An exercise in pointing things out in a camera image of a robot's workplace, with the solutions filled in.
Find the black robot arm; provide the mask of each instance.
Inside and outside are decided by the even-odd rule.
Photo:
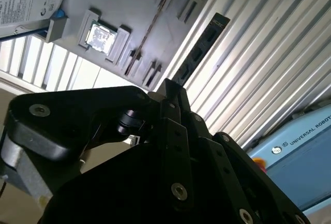
[[[81,174],[93,147],[132,148]],[[22,95],[9,105],[0,176],[45,208],[40,223],[287,223],[305,215],[226,133],[212,136],[186,91],[133,86]]]

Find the screw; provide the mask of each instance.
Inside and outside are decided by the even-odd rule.
[[[273,147],[273,148],[271,149],[271,152],[272,152],[273,154],[280,154],[280,153],[281,153],[281,147],[279,147],[279,146],[275,146],[275,147]]]
[[[244,221],[244,223],[246,223],[246,224],[254,223],[252,216],[247,212],[247,210],[241,208],[239,210],[239,214],[240,214],[240,217],[242,218],[242,220]]]
[[[202,118],[200,116],[198,116],[197,114],[194,115],[194,118],[198,121],[201,122]]]
[[[29,107],[29,111],[32,115],[37,117],[46,117],[51,114],[50,109],[42,104],[34,104]]]
[[[171,191],[174,197],[178,200],[185,201],[187,199],[187,191],[182,184],[174,183],[171,185]]]
[[[296,219],[299,221],[300,224],[305,224],[304,220],[298,215],[295,215]]]
[[[143,94],[138,93],[137,96],[138,96],[140,99],[145,100],[145,96],[144,96]]]
[[[224,139],[225,142],[229,142],[230,141],[229,137],[226,136],[226,135],[222,135],[222,138]]]

